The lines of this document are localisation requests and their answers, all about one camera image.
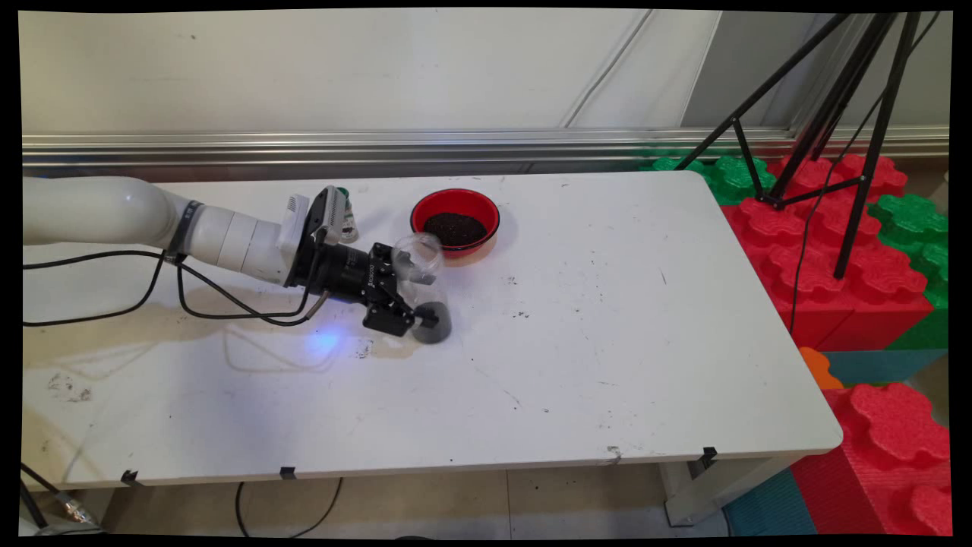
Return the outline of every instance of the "white table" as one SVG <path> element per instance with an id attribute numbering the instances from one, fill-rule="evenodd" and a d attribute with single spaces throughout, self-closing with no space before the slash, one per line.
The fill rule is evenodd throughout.
<path id="1" fill-rule="evenodd" d="M 65 488 L 429 470 L 663 463 L 691 524 L 841 428 L 702 178 L 692 172 L 225 182 L 166 190 L 279 221 L 291 193 L 351 192 L 361 238 L 394 244 L 449 187 L 499 206 L 488 254 L 450 268 L 452 336 L 423 346 L 328 302 L 299 327 L 196 319 L 166 266 L 113 319 L 23 329 L 20 457 Z M 111 248 L 24 247 L 24 263 Z M 192 261 L 258 310 L 299 291 Z M 24 273 L 26 320 L 134 303 L 154 261 Z M 190 277 L 198 309 L 238 312 Z M 685 461 L 714 465 L 694 481 Z"/>

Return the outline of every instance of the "bowl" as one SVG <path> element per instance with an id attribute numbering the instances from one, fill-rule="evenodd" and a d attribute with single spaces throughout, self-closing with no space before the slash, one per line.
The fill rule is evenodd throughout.
<path id="1" fill-rule="evenodd" d="M 449 188 L 439 190 L 420 199 L 412 208 L 412 232 L 424 232 L 426 221 L 439 213 L 457 213 L 470 216 L 486 228 L 486 236 L 462 245 L 442 245 L 445 258 L 470 255 L 496 234 L 500 227 L 500 210 L 492 200 L 473 190 Z"/>

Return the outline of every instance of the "floor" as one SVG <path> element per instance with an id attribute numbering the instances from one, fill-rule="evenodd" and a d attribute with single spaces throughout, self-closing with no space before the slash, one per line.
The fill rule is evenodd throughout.
<path id="1" fill-rule="evenodd" d="M 254 536 L 284 536 L 324 513 L 336 479 L 248 483 Z M 238 536 L 236 483 L 118 489 L 103 519 L 115 533 Z M 328 518 L 304 537 L 592 539 L 727 535 L 722 513 L 668 526 L 657 465 L 429 473 L 344 480 Z"/>

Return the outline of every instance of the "black tripod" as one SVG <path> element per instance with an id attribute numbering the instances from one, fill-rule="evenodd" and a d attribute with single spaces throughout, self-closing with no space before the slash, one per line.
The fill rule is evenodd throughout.
<path id="1" fill-rule="evenodd" d="M 890 121 L 891 109 L 894 107 L 894 100 L 898 95 L 898 88 L 901 85 L 901 77 L 905 71 L 905 63 L 908 60 L 908 55 L 911 53 L 913 42 L 915 40 L 915 33 L 918 29 L 918 22 L 920 13 L 919 12 L 909 12 L 905 17 L 904 28 L 901 30 L 901 38 L 898 40 L 898 47 L 894 53 L 894 62 L 891 64 L 890 74 L 887 76 L 887 85 L 881 98 L 881 110 L 878 111 L 878 119 L 875 122 L 874 132 L 871 136 L 871 141 L 867 149 L 867 156 L 864 161 L 864 168 L 861 175 L 857 178 L 851 180 L 846 180 L 844 182 L 835 184 L 833 186 L 825 185 L 824 188 L 819 190 L 814 190 L 800 196 L 793 198 L 784 199 L 782 196 L 786 192 L 786 185 L 789 184 L 790 179 L 796 173 L 800 166 L 800 163 L 807 157 L 808 154 L 812 153 L 814 160 L 819 158 L 820 153 L 823 152 L 824 146 L 833 134 L 834 128 L 837 126 L 844 113 L 845 108 L 847 108 L 848 103 L 851 101 L 851 97 L 857 90 L 857 86 L 860 84 L 861 79 L 863 79 L 864 74 L 867 72 L 868 66 L 871 64 L 871 60 L 877 53 L 878 48 L 881 46 L 887 32 L 891 28 L 891 24 L 894 23 L 894 19 L 897 16 L 896 13 L 889 14 L 875 14 L 874 18 L 868 24 L 867 29 L 864 31 L 860 42 L 854 48 L 853 52 L 850 54 L 850 58 L 847 64 L 844 65 L 844 69 L 841 71 L 840 76 L 838 76 L 837 81 L 834 86 L 830 89 L 827 96 L 824 98 L 823 103 L 820 105 L 819 110 L 817 110 L 813 119 L 807 125 L 806 130 L 797 140 L 796 145 L 793 147 L 793 152 L 790 156 L 789 162 L 783 168 L 780 178 L 777 183 L 770 189 L 769 192 L 763 190 L 762 185 L 759 182 L 759 176 L 756 173 L 756 166 L 752 162 L 752 154 L 749 151 L 749 146 L 746 144 L 746 136 L 743 133 L 743 125 L 740 123 L 740 118 L 743 114 L 756 103 L 766 91 L 769 91 L 773 86 L 775 86 L 782 78 L 785 76 L 797 63 L 799 63 L 809 52 L 811 52 L 817 45 L 820 44 L 830 33 L 837 28 L 846 18 L 848 14 L 837 14 L 830 21 L 828 21 L 806 44 L 803 45 L 793 56 L 788 59 L 783 66 L 781 66 L 776 72 L 773 73 L 770 78 L 763 83 L 762 86 L 756 89 L 752 95 L 750 95 L 743 104 L 741 104 L 736 110 L 729 115 L 721 124 L 718 125 L 715 130 L 710 133 L 705 140 L 702 141 L 699 146 L 692 151 L 680 164 L 676 167 L 676 170 L 685 169 L 693 160 L 699 157 L 710 145 L 718 138 L 729 126 L 732 126 L 736 132 L 737 138 L 739 138 L 740 148 L 743 152 L 743 157 L 746 160 L 746 166 L 749 169 L 749 175 L 752 177 L 752 185 L 756 191 L 756 199 L 759 201 L 765 201 L 771 203 L 776 209 L 783 209 L 791 203 L 796 203 L 797 201 L 808 200 L 810 198 L 815 198 L 821 196 L 822 194 L 829 194 L 831 192 L 836 192 L 838 190 L 843 190 L 845 188 L 856 186 L 857 194 L 854 198 L 853 207 L 850 211 L 850 219 L 848 220 L 847 230 L 844 232 L 844 241 L 841 245 L 840 255 L 837 258 L 837 267 L 834 270 L 834 277 L 840 279 L 844 277 L 844 273 L 847 270 L 848 260 L 851 257 L 851 248 L 853 247 L 854 238 L 857 236 L 857 227 L 860 224 L 860 218 L 864 213 L 864 203 L 867 199 L 868 191 L 871 188 L 871 181 L 874 177 L 875 168 L 878 165 L 878 156 L 881 153 L 881 146 L 885 140 L 885 134 L 887 133 L 887 124 Z"/>

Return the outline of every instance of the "dark soil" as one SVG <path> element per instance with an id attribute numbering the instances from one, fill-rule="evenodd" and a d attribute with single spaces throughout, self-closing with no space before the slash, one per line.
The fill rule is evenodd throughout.
<path id="1" fill-rule="evenodd" d="M 438 213 L 429 217 L 422 230 L 438 237 L 447 247 L 469 245 L 486 237 L 486 228 L 471 216 L 458 213 Z"/>

